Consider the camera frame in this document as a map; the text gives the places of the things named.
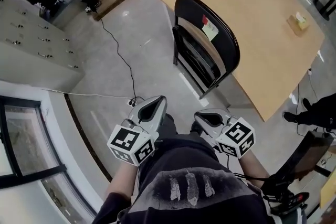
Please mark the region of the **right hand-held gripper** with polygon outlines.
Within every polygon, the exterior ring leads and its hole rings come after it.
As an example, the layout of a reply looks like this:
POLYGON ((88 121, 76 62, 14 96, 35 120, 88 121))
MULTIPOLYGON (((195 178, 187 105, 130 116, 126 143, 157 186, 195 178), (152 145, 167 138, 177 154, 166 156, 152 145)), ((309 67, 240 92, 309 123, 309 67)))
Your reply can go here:
POLYGON ((215 142, 221 153, 243 157, 255 144, 255 130, 242 117, 236 119, 222 109, 200 110, 194 117, 207 135, 218 137, 215 142))

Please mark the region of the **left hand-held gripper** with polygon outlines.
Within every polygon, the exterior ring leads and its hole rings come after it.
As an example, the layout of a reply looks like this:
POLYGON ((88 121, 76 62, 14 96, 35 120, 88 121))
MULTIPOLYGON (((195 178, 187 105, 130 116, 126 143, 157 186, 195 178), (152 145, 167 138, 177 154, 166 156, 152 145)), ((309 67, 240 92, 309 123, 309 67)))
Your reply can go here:
POLYGON ((115 158, 140 166, 155 151, 158 128, 166 114, 165 96, 157 96, 137 104, 128 119, 116 125, 107 142, 115 158))

